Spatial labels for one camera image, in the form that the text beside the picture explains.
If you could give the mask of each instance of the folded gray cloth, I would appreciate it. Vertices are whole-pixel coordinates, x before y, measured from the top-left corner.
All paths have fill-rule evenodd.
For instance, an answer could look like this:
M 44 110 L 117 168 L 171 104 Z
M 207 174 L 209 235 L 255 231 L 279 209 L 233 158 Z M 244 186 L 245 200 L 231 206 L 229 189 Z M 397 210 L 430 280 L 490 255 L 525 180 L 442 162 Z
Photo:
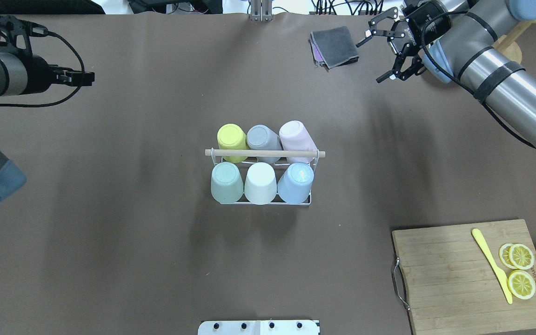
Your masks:
M 354 63 L 359 59 L 357 47 L 346 26 L 311 32 L 310 43 L 316 64 L 328 68 Z

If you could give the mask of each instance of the cutting board metal handle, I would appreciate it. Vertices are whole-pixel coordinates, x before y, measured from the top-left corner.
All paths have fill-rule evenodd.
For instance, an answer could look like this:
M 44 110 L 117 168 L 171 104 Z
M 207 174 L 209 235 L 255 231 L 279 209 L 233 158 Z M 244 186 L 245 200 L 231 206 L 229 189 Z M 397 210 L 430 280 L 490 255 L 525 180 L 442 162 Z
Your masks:
M 394 284 L 394 292 L 396 292 L 396 295 L 398 295 L 398 299 L 402 302 L 404 305 L 404 308 L 409 312 L 411 310 L 411 306 L 405 301 L 405 298 L 403 299 L 400 296 L 400 293 L 398 291 L 398 281 L 396 280 L 396 269 L 398 269 L 398 273 L 400 273 L 400 279 L 402 279 L 402 290 L 404 291 L 404 296 L 406 297 L 407 291 L 404 288 L 404 278 L 402 277 L 402 270 L 400 270 L 400 258 L 396 257 L 396 262 L 394 266 L 392 267 L 392 282 Z

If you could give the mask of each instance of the lemon half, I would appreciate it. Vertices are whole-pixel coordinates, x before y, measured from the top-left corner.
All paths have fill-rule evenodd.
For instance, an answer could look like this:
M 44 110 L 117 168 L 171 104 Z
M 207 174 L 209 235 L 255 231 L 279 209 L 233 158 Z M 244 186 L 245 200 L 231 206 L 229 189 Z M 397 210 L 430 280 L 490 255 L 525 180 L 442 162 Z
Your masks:
M 530 248 L 520 243 L 513 244 L 508 249 L 508 258 L 512 265 L 520 270 L 530 269 L 535 263 L 535 258 Z
M 508 289 L 515 297 L 527 300 L 535 295 L 535 280 L 527 271 L 514 270 L 508 277 Z
M 500 261 L 502 261 L 502 264 L 506 265 L 510 269 L 516 269 L 514 265 L 512 265 L 512 262 L 510 261 L 510 247 L 512 247 L 512 243 L 506 243 L 503 246 L 500 247 Z

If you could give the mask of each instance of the black band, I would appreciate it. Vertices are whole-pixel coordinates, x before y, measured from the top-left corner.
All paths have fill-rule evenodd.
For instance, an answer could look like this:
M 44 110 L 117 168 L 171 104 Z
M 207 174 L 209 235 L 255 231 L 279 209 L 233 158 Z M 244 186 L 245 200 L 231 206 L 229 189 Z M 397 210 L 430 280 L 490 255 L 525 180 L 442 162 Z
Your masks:
M 481 25 L 487 32 L 491 35 L 491 38 L 493 38 L 493 41 L 495 42 L 497 40 L 497 34 L 493 30 L 493 28 L 485 22 L 485 20 L 481 19 L 477 14 L 468 12 L 465 14 L 466 16 L 470 17 L 471 19 L 477 21 L 479 25 Z
M 473 63 L 474 60 L 477 59 L 477 57 L 479 57 L 482 53 L 484 53 L 485 51 L 489 50 L 489 49 L 493 49 L 493 47 L 490 45 L 489 47 L 484 47 L 483 49 L 479 50 L 478 53 L 476 53 L 473 57 L 471 57 L 463 66 L 462 68 L 460 69 L 460 72 L 458 72 L 458 76 L 456 76 L 456 79 L 460 80 L 460 77 L 462 77 L 462 74 L 464 73 L 464 71 L 466 70 L 466 68 L 468 68 L 468 66 Z
M 498 67 L 492 74 L 489 75 L 483 83 L 479 85 L 479 88 L 473 93 L 473 97 L 477 99 L 481 104 L 485 102 L 485 99 L 489 97 L 489 94 L 496 89 L 497 85 L 500 85 L 506 78 L 508 78 L 514 72 L 524 70 L 521 64 L 518 64 L 515 61 L 508 62 L 500 67 Z
M 6 74 L 6 86 L 4 87 L 4 91 L 0 93 L 0 96 L 2 96 L 4 95 L 4 93 L 7 92 L 7 89 L 9 87 L 9 72 L 7 70 L 6 64 L 1 59 L 0 59 L 0 65 L 1 65 L 1 68 L 4 70 L 4 73 Z

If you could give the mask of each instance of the cup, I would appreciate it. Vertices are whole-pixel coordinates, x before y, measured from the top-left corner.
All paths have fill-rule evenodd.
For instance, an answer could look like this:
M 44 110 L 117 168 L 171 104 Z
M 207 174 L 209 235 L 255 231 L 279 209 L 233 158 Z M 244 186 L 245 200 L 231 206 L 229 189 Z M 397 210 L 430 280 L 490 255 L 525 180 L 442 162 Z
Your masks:
M 210 193 L 221 204 L 232 204 L 243 195 L 243 180 L 239 168 L 224 161 L 212 169 Z
M 247 170 L 245 197 L 253 204 L 267 204 L 276 197 L 274 168 L 266 163 L 255 163 Z
M 284 150 L 317 151 L 317 147 L 301 121 L 289 121 L 282 125 L 279 135 L 281 136 Z M 310 163 L 311 157 L 287 157 L 289 163 Z
M 292 163 L 278 181 L 278 195 L 286 203 L 306 201 L 313 184 L 313 170 L 305 163 Z
M 228 123 L 219 129 L 216 134 L 216 139 L 219 142 L 219 149 L 226 150 L 248 150 L 247 142 L 245 140 L 245 133 L 238 126 L 233 123 Z M 245 161 L 247 157 L 242 156 L 225 156 L 225 161 L 231 163 L 240 163 Z
M 265 125 L 251 127 L 247 132 L 247 145 L 253 150 L 282 150 L 278 135 Z M 273 164 L 280 157 L 258 157 L 258 161 Z

